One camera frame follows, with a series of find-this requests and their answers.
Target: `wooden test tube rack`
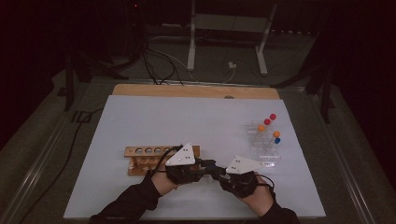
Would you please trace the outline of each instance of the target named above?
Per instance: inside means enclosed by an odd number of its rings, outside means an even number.
[[[129,160],[128,175],[137,176],[145,175],[147,170],[153,170],[160,161],[163,153],[172,148],[171,146],[156,146],[156,147],[126,147],[124,152],[125,158]],[[199,158],[200,147],[192,146],[194,156]],[[175,155],[175,151],[170,152],[163,159],[162,163],[166,163],[169,158]]]

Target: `white stand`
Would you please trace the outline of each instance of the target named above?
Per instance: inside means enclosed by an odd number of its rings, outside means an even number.
[[[260,73],[264,76],[267,75],[268,71],[262,51],[270,32],[275,12],[276,4],[272,5],[272,9],[268,18],[196,14],[195,0],[191,0],[191,38],[189,59],[187,60],[187,70],[190,72],[194,70],[196,29],[228,30],[262,33],[262,42],[260,45],[256,46],[256,54],[260,67]]]

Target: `cable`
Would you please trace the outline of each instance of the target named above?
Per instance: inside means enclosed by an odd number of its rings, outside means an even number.
[[[165,157],[171,152],[171,151],[179,151],[181,148],[183,148],[182,145],[178,146],[178,147],[171,147],[169,150],[165,151],[163,153],[163,155],[161,156],[160,160],[157,163],[157,166],[155,167],[155,169],[152,171],[152,174],[154,175],[155,172],[164,172],[164,171],[159,171],[158,168],[160,168],[161,163],[163,163],[163,159],[165,159]]]
[[[61,170],[59,171],[59,173],[55,176],[55,178],[52,180],[52,182],[47,186],[47,188],[41,193],[41,195],[38,197],[38,199],[33,203],[33,205],[27,210],[26,214],[22,217],[22,219],[20,220],[19,224],[22,224],[23,221],[27,218],[27,216],[32,212],[32,210],[35,208],[35,206],[41,201],[41,199],[43,199],[43,197],[48,193],[48,191],[52,188],[52,186],[56,183],[56,181],[59,179],[59,177],[61,176],[61,174],[64,172],[64,169],[66,168],[67,164],[70,162],[70,158],[73,154],[73,149],[74,149],[74,144],[76,143],[76,139],[78,136],[78,131],[81,128],[82,124],[84,123],[85,120],[90,120],[92,115],[94,113],[97,113],[99,111],[103,110],[103,108],[101,109],[97,109],[94,110],[92,112],[87,112],[87,111],[81,111],[81,112],[85,112],[88,113],[88,115],[79,122],[78,127],[76,128],[75,134],[73,136],[73,140],[72,140],[72,144],[70,145],[69,148],[69,152],[66,158],[66,161],[64,162],[64,165],[62,166]]]
[[[154,57],[157,57],[157,58],[166,60],[165,58],[163,58],[163,57],[161,57],[161,56],[159,56],[159,55],[155,55],[155,54],[152,54],[152,53],[148,53],[148,54],[151,55],[151,56],[154,56]],[[150,66],[151,72],[155,73],[155,71],[154,71],[154,66],[153,66],[152,64],[150,64],[149,66]],[[171,77],[171,76],[175,73],[175,71],[176,71],[176,68],[175,68],[175,66],[173,65],[173,71],[171,72],[170,75],[168,75],[168,76],[166,76],[166,77],[164,77],[164,78],[161,78],[161,77],[160,77],[161,82],[159,83],[159,85],[162,85],[163,83],[168,84],[168,83],[166,82],[166,79],[168,79],[169,77]]]
[[[181,84],[182,86],[184,86],[183,82],[182,82],[181,79],[180,79],[180,75],[179,75],[179,73],[178,73],[178,71],[177,71],[177,68],[176,68],[175,64],[172,62],[172,60],[170,59],[170,57],[169,57],[168,55],[162,53],[162,52],[159,52],[158,50],[153,50],[153,49],[148,49],[148,50],[150,50],[150,51],[152,51],[152,52],[155,52],[155,53],[161,55],[161,56],[159,56],[159,55],[151,54],[151,55],[153,55],[153,56],[156,56],[156,57],[159,57],[159,58],[162,58],[162,59],[166,60],[166,61],[169,62],[169,63],[172,65],[172,67],[173,67],[172,74],[170,74],[168,77],[165,77],[165,78],[162,80],[162,82],[165,81],[166,79],[170,78],[174,73],[176,73],[176,74],[177,74],[177,79],[178,79],[178,81],[180,82],[180,84]]]
[[[178,58],[176,58],[176,57],[174,57],[174,56],[172,56],[172,55],[170,55],[170,54],[160,52],[160,51],[158,51],[158,50],[156,50],[156,49],[151,49],[151,50],[156,51],[157,53],[161,53],[161,54],[163,54],[163,55],[166,55],[166,56],[168,56],[169,58],[171,58],[171,59],[177,61],[178,63],[180,63],[181,65],[183,65],[183,67],[186,69],[187,73],[189,74],[190,78],[191,78],[193,81],[195,81],[195,82],[197,82],[197,83],[200,83],[200,81],[196,80],[196,79],[192,76],[192,74],[191,74],[191,73],[189,72],[189,70],[187,69],[186,64],[184,64],[181,60],[179,60]]]
[[[270,178],[270,177],[268,177],[268,176],[266,176],[266,175],[258,175],[258,176],[261,176],[261,177],[264,177],[265,179],[267,179],[267,180],[269,180],[271,183],[272,183],[272,189],[274,189],[275,188],[275,184],[274,184],[274,181]]]
[[[263,76],[260,76],[259,74],[257,74],[256,71],[254,71],[254,69],[251,67],[250,63],[248,63],[242,59],[236,59],[235,62],[240,62],[240,63],[244,63],[245,65],[247,65],[250,72],[260,81],[260,84],[264,85],[264,83],[262,82]]]
[[[227,82],[231,81],[231,79],[233,79],[233,75],[235,75],[235,68],[233,68],[233,74],[231,77],[227,81],[221,82],[220,84],[226,84]]]
[[[303,49],[305,49],[305,47],[306,47],[306,45],[308,44],[309,40],[310,40],[310,37],[307,38],[307,40],[305,41],[305,43],[303,44],[303,46],[302,46],[300,49],[298,49],[298,50],[294,53],[294,55],[292,55],[292,56],[289,57],[288,59],[282,61],[281,63],[278,63],[278,64],[276,64],[276,65],[274,65],[274,66],[268,68],[268,73],[270,73],[274,68],[279,67],[280,65],[282,65],[282,64],[284,64],[284,63],[290,61],[291,59],[293,59],[294,57],[296,57],[297,55],[299,55],[299,54],[301,53],[301,51],[303,51]]]
[[[148,71],[148,75],[151,77],[152,81],[154,82],[155,85],[158,85],[157,79],[155,78],[155,73],[152,73],[153,71],[151,71],[150,69],[152,68],[152,65],[149,64],[148,59],[147,59],[147,55],[145,50],[142,50],[142,57],[143,57],[143,63],[146,66],[146,70]]]

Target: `clear plastic container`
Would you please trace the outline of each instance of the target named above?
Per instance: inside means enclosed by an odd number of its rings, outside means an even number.
[[[274,133],[270,126],[260,120],[251,121],[247,128],[250,154],[253,159],[262,161],[265,167],[275,167],[280,160],[276,147],[280,142],[280,133]]]

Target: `dark background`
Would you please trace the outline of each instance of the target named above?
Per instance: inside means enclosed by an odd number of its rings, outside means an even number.
[[[197,10],[233,14],[234,7],[225,7],[233,2],[240,6],[237,14],[265,11],[254,0],[243,1],[243,5],[235,0],[227,4],[225,0],[207,2],[197,1]],[[375,0],[278,2],[272,30],[318,36],[304,68],[323,62],[335,64],[332,83],[340,87],[396,188],[392,173],[396,170],[395,6],[391,1]],[[124,22],[125,7],[133,18],[131,22],[186,25],[190,20],[190,3],[185,0],[151,0],[144,4],[120,0],[111,4],[104,0],[1,2],[0,148],[52,91],[51,78],[64,69],[64,52],[69,45],[95,59],[111,60],[107,48],[111,40],[104,31]]]

